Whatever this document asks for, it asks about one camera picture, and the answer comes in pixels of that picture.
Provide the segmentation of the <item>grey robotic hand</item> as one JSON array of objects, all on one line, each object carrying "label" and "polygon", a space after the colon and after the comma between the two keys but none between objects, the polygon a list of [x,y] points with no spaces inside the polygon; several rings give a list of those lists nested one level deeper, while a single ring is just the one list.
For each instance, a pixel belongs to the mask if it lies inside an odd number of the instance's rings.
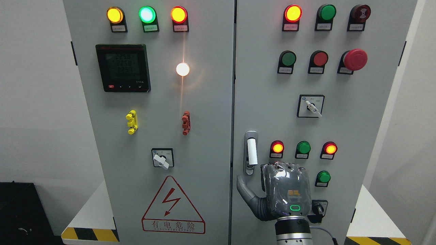
[{"label": "grey robotic hand", "polygon": [[311,194],[308,170],[298,164],[275,162],[261,166],[261,181],[266,197],[260,198],[248,188],[243,176],[237,176],[237,190],[252,213],[261,221],[285,216],[307,216]]}]

